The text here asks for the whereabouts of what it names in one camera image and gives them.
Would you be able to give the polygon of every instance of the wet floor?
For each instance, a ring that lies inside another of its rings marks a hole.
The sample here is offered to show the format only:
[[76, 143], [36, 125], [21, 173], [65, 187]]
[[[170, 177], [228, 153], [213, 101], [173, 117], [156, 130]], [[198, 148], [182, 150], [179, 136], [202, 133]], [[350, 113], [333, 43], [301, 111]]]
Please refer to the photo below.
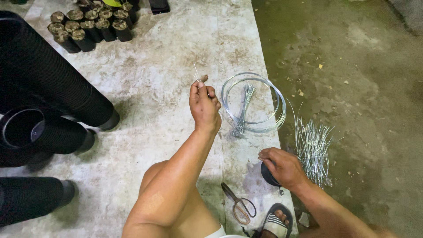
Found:
[[[252, 3], [269, 79], [304, 119], [343, 137], [325, 191], [366, 223], [422, 237], [423, 38], [384, 0]], [[292, 115], [282, 147], [294, 142]]]

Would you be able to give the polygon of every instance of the wire coil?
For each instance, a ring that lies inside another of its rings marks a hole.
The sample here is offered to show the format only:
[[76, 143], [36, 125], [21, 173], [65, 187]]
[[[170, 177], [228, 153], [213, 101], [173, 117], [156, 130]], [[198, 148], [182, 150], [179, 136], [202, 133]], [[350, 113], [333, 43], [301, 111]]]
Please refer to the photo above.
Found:
[[[231, 89], [238, 83], [244, 82], [244, 81], [258, 81], [262, 82], [265, 85], [267, 85], [269, 88], [272, 88], [275, 91], [276, 94], [276, 106], [275, 110], [269, 115], [269, 117], [265, 120], [259, 121], [259, 122], [249, 122], [245, 121], [245, 134], [253, 135], [253, 136], [267, 136], [270, 135], [280, 129], [280, 127], [283, 125], [285, 118], [286, 118], [286, 103], [285, 99], [282, 95], [282, 93], [277, 89], [273, 83], [271, 83], [267, 78], [264, 78], [263, 76], [251, 73], [251, 72], [243, 72], [236, 74], [232, 77], [230, 77], [222, 86], [221, 90], [221, 99], [222, 99], [222, 106], [225, 108], [226, 112], [229, 115], [230, 121], [234, 122], [234, 124], [238, 124], [239, 117], [235, 116], [229, 109], [228, 106], [228, 96]], [[274, 116], [276, 116], [276, 113], [281, 108], [281, 114], [276, 118], [275, 124], [271, 126], [264, 126], [259, 128], [254, 128], [251, 125], [258, 125], [264, 122], [267, 122]]]

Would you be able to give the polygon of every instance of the rusty scissors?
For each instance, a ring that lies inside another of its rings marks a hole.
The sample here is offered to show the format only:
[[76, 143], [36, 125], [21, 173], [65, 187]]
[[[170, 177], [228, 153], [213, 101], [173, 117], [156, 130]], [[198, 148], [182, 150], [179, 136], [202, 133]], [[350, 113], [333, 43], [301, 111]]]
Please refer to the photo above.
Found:
[[[225, 192], [225, 194], [226, 195], [228, 195], [228, 196], [230, 196], [232, 199], [233, 199], [233, 201], [235, 202], [234, 203], [234, 205], [233, 205], [233, 215], [235, 216], [235, 219], [239, 222], [239, 223], [241, 223], [241, 224], [244, 224], [244, 225], [247, 225], [248, 223], [250, 223], [250, 218], [248, 217], [248, 216], [251, 216], [252, 218], [253, 217], [255, 217], [256, 215], [257, 215], [257, 210], [256, 210], [256, 208], [255, 208], [255, 206], [254, 206], [254, 204], [250, 201], [250, 200], [248, 200], [248, 199], [246, 199], [246, 198], [238, 198], [234, 193], [233, 193], [233, 191], [226, 185], [226, 183], [221, 183], [220, 184], [221, 186], [222, 186], [222, 189], [223, 189], [223, 191]], [[251, 205], [253, 205], [253, 208], [254, 208], [254, 215], [251, 215], [251, 213], [250, 213], [250, 211], [248, 210], [248, 208], [245, 206], [245, 203], [244, 203], [244, 201], [243, 200], [246, 200], [246, 201], [248, 201], [249, 203], [251, 203]], [[247, 211], [247, 212], [245, 212], [240, 206], [238, 206], [238, 202], [240, 202], [241, 204], [242, 204], [242, 206], [244, 206], [244, 208], [245, 208], [245, 210]], [[239, 210], [240, 212], [241, 212], [241, 214], [244, 216], [244, 218], [245, 218], [245, 220], [246, 221], [242, 221], [239, 217], [238, 217], [238, 215], [237, 215], [237, 212], [236, 212], [236, 210]]]

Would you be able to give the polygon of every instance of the knee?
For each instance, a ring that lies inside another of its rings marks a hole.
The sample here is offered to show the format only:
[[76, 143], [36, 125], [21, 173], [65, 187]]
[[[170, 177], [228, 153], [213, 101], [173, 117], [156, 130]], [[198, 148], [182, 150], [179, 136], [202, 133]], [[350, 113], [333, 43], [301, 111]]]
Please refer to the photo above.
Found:
[[150, 166], [149, 169], [147, 169], [147, 171], [144, 173], [143, 180], [141, 182], [140, 193], [145, 187], [147, 187], [147, 185], [153, 180], [154, 176], [156, 176], [156, 174], [160, 170], [162, 170], [162, 168], [167, 163], [168, 163], [168, 161], [158, 162], [158, 163], [155, 163], [152, 166]]

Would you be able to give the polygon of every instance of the sandal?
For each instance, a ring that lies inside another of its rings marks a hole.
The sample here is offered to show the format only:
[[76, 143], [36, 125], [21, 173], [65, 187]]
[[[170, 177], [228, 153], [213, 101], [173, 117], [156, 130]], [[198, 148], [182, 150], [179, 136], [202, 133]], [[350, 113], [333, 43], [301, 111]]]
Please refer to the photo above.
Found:
[[[275, 211], [281, 210], [286, 216], [286, 220], [289, 224], [283, 223], [276, 215]], [[292, 231], [292, 215], [291, 212], [282, 204], [275, 203], [270, 210], [267, 212], [266, 219], [264, 220], [263, 230], [270, 231], [277, 238], [288, 238]]]

